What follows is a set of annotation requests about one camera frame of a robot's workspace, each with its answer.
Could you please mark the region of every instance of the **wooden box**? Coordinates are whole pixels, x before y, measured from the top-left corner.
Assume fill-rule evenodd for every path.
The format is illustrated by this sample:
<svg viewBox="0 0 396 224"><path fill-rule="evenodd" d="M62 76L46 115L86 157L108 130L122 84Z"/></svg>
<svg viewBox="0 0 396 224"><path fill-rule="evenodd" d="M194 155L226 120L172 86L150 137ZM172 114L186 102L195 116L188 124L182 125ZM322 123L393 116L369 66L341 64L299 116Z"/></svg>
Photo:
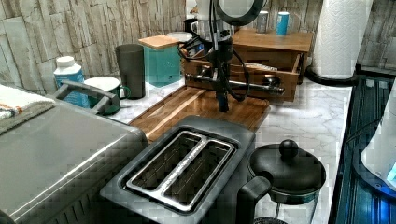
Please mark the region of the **wooden box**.
<svg viewBox="0 0 396 224"><path fill-rule="evenodd" d="M250 91L251 97L262 99L278 98L293 101L296 87L304 75L306 57L312 42L311 33L296 33L278 36L275 33L256 34L255 30L240 30L233 36L233 48L245 63L263 64L277 68L277 71L267 70L259 66L248 65L250 83L262 84L266 76L278 77L280 87L285 89L283 95L272 95L263 91ZM203 65L208 61L191 60L184 62L184 74L198 75ZM233 57L230 80L245 82L244 70L240 62ZM186 80L188 86L212 89L210 83Z"/></svg>

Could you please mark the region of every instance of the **wood plank wall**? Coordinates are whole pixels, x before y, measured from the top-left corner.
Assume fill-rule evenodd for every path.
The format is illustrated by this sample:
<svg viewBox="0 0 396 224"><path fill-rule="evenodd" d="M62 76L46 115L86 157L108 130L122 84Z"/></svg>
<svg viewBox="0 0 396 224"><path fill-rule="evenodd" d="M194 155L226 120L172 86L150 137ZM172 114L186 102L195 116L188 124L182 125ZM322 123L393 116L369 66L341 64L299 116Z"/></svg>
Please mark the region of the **wood plank wall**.
<svg viewBox="0 0 396 224"><path fill-rule="evenodd" d="M0 0L0 83L53 93L55 59L64 55L74 56L87 77L117 77L114 48L181 31L185 6L185 0ZM270 30L277 12L287 10L291 31L313 33L321 8L322 0L267 0L264 6ZM395 21L396 2L374 0L358 63L396 69Z"/></svg>
<svg viewBox="0 0 396 224"><path fill-rule="evenodd" d="M185 0L0 0L0 83L56 91L55 59L70 55L88 77L115 76L114 48L181 31Z"/></svg>
<svg viewBox="0 0 396 224"><path fill-rule="evenodd" d="M374 0L358 63L396 70L396 1Z"/></svg>

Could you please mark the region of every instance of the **dish towel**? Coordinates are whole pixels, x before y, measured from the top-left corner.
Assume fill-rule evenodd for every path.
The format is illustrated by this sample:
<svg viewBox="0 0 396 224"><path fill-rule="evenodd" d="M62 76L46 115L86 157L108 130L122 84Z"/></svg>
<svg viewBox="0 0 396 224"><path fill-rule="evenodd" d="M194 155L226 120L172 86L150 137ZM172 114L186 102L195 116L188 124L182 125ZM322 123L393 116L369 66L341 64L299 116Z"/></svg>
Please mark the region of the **dish towel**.
<svg viewBox="0 0 396 224"><path fill-rule="evenodd" d="M54 105L50 98L0 85L0 134Z"/></svg>

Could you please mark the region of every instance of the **french press handle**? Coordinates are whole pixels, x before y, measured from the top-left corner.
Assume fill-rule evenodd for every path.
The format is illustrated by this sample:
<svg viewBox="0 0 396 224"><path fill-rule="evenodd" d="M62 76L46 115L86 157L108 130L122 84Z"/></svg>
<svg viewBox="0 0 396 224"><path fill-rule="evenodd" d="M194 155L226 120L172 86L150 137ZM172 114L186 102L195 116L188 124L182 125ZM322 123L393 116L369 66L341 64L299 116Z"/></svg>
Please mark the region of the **french press handle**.
<svg viewBox="0 0 396 224"><path fill-rule="evenodd" d="M263 176L255 176L238 191L236 223L253 223L256 203L267 194L272 185Z"/></svg>

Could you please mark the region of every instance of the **bottle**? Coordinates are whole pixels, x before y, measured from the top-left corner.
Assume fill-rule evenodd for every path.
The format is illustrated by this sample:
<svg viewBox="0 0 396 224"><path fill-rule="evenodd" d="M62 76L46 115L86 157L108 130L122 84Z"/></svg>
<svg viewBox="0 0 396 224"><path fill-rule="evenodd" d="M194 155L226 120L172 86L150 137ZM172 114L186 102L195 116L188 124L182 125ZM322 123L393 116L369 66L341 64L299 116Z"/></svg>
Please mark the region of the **bottle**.
<svg viewBox="0 0 396 224"><path fill-rule="evenodd" d="M56 59L57 68L53 73L55 75L56 85L58 88L62 86L63 80L70 80L75 82L84 82L81 66L76 64L76 61L71 56L64 56ZM71 92L64 98L64 101L78 105L84 108L89 108L88 96L79 92Z"/></svg>

